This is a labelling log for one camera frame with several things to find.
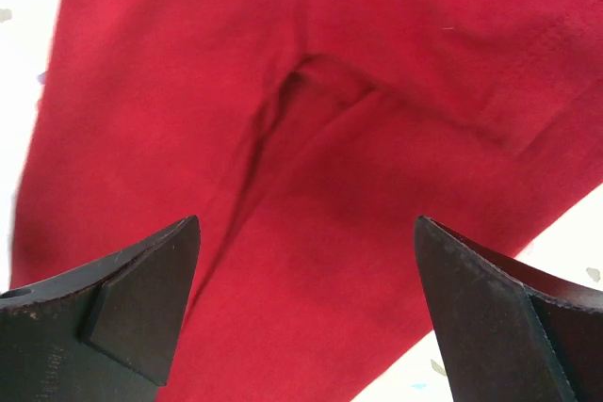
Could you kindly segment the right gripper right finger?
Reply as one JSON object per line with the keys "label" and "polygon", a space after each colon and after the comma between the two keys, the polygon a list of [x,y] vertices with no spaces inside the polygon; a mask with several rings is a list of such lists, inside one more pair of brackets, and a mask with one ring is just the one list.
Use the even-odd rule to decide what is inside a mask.
{"label": "right gripper right finger", "polygon": [[602,293],[428,218],[416,263],[456,401],[599,401]]}

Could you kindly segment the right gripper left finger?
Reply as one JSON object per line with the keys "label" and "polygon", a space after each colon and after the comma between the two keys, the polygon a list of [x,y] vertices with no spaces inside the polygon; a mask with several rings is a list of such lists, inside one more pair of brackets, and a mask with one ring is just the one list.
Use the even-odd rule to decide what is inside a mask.
{"label": "right gripper left finger", "polygon": [[156,400],[169,379],[200,241],[198,218],[186,217],[2,294],[2,400]]}

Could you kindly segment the dark red t shirt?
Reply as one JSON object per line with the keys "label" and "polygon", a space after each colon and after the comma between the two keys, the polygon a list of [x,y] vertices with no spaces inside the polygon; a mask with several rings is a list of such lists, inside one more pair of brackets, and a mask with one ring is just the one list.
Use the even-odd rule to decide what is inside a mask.
{"label": "dark red t shirt", "polygon": [[197,216],[163,401],[349,401],[431,327],[428,216],[505,254],[602,181],[602,0],[61,0],[11,282]]}

